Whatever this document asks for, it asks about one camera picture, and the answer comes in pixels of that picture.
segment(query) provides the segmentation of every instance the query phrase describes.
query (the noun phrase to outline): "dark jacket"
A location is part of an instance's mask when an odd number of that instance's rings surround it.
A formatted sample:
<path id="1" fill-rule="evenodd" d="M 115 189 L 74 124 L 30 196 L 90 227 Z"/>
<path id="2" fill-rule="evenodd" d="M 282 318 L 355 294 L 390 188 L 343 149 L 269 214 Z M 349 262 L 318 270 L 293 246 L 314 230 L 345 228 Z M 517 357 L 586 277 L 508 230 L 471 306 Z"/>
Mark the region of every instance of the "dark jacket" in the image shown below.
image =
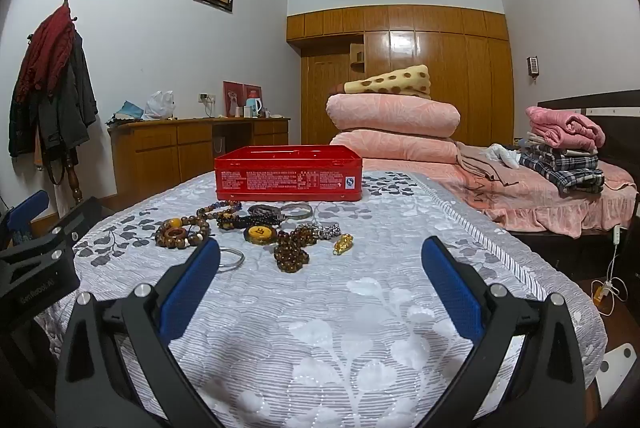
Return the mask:
<path id="1" fill-rule="evenodd" d="M 82 37 L 76 31 L 71 55 L 60 82 L 49 96 L 32 91 L 24 103 L 12 101 L 9 114 L 9 153 L 17 157 L 34 151 L 35 129 L 40 125 L 43 154 L 57 159 L 61 153 L 89 139 L 87 127 L 98 109 L 89 71 L 82 51 Z"/>

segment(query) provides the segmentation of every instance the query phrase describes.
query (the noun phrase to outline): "floral bedspread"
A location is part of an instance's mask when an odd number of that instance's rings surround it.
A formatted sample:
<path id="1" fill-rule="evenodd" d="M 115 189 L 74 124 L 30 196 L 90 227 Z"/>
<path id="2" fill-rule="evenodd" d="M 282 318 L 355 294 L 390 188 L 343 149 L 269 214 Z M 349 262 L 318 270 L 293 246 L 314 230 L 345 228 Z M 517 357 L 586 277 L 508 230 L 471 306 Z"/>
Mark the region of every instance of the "floral bedspread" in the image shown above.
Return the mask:
<path id="1" fill-rule="evenodd" d="M 607 342 L 604 325 L 579 288 L 527 246 L 421 175 L 372 171 L 361 201 L 312 203 L 319 221 L 340 222 L 354 246 L 340 257 L 329 241 L 306 249 L 308 265 L 282 273 L 273 246 L 218 231 L 221 246 L 246 262 L 216 275 L 174 357 L 228 427 L 414 426 L 457 373 L 471 343 L 461 338 L 422 270 L 420 247 L 437 235 L 453 256 L 488 283 L 520 297 L 567 300 L 589 384 Z M 156 283 L 191 249 L 155 246 L 161 221 L 216 201 L 214 174 L 147 199 L 99 223 L 76 245 L 81 291 L 98 299 L 126 296 Z M 295 221 L 283 227 L 295 228 Z M 223 253 L 223 262 L 235 260 Z M 59 350 L 75 296 L 47 310 L 44 325 Z M 513 372 L 522 340 L 514 338 L 479 414 L 494 409 Z M 127 367 L 145 406 L 161 413 L 130 344 Z"/>

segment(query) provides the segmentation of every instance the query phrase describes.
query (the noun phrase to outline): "silver bangle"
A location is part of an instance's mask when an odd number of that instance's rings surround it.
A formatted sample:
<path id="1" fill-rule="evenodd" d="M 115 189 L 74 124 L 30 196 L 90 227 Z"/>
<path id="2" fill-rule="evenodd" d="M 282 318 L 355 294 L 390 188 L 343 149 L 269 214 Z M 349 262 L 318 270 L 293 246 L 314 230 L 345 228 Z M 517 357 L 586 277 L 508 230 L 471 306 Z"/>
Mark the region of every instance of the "silver bangle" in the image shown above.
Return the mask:
<path id="1" fill-rule="evenodd" d="M 240 257 L 237 261 L 232 262 L 231 264 L 220 264 L 218 266 L 218 273 L 226 273 L 227 271 L 233 271 L 234 269 L 238 269 L 242 264 L 244 264 L 244 253 L 236 248 L 220 248 L 220 253 L 226 251 L 227 253 L 233 253 Z"/>
<path id="2" fill-rule="evenodd" d="M 298 213 L 288 214 L 287 211 L 299 209 Z M 299 221 L 302 219 L 308 219 L 314 214 L 314 209 L 308 203 L 291 203 L 285 204 L 280 208 L 280 213 L 282 213 L 285 218 L 293 219 L 295 221 Z"/>

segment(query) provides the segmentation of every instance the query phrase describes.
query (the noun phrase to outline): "wooden desk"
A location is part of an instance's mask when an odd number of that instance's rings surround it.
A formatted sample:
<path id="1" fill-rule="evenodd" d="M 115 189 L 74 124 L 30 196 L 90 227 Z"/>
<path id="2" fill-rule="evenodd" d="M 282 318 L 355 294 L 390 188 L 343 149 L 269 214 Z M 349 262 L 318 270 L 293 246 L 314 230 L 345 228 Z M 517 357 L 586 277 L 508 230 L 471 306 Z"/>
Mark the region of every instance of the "wooden desk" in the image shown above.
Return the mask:
<path id="1" fill-rule="evenodd" d="M 163 119 L 109 128 L 122 208 L 213 170 L 247 145 L 289 145 L 289 118 Z"/>

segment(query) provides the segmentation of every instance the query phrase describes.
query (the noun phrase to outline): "red tin box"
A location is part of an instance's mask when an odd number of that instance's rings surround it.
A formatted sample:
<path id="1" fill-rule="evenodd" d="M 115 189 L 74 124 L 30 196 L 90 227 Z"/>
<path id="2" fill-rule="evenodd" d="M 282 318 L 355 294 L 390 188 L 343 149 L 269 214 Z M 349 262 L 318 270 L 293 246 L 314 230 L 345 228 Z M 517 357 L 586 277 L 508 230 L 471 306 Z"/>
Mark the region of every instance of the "red tin box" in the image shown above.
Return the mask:
<path id="1" fill-rule="evenodd" d="M 343 145 L 242 147 L 217 157 L 218 199 L 358 201 L 362 158 Z"/>

